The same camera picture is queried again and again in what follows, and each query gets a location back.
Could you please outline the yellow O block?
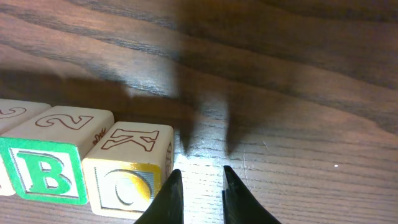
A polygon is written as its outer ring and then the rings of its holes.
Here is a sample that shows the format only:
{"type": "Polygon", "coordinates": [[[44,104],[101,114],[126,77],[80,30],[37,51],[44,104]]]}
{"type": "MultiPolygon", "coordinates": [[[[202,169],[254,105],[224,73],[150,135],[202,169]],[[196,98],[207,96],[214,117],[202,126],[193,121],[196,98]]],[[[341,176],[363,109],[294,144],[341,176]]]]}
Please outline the yellow O block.
{"type": "Polygon", "coordinates": [[[94,214],[138,219],[174,166],[174,129],[119,121],[82,160],[94,214]]]}
{"type": "MultiPolygon", "coordinates": [[[[1,99],[1,134],[51,108],[49,104],[31,101],[1,99]]],[[[1,196],[11,196],[13,189],[3,159],[1,159],[1,196]]]]}

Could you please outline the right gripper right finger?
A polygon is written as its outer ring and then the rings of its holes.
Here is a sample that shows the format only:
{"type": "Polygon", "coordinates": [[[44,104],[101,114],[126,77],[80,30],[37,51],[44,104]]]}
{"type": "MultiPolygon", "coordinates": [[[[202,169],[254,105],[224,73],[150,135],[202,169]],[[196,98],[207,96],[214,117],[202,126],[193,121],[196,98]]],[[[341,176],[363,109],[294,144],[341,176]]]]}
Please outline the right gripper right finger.
{"type": "Polygon", "coordinates": [[[253,196],[230,166],[223,166],[222,191],[225,224],[281,224],[253,196]]]}

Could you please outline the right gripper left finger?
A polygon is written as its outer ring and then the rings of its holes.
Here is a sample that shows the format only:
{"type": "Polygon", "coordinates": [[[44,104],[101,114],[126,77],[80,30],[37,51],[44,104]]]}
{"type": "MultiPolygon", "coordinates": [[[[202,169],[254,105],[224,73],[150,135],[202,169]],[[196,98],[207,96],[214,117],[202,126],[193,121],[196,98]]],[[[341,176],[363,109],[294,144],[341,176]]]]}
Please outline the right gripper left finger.
{"type": "Polygon", "coordinates": [[[134,224],[184,224],[182,174],[175,169],[134,224]]]}

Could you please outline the green B block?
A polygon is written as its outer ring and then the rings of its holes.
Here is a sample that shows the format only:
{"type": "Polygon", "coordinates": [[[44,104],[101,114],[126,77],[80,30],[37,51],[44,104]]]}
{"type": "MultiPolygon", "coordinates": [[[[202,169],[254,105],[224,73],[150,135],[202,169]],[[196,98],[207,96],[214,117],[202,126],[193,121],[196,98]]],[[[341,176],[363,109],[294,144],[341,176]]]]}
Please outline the green B block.
{"type": "Polygon", "coordinates": [[[1,136],[1,157],[26,200],[84,205],[82,159],[114,124],[108,110],[54,106],[1,136]]]}

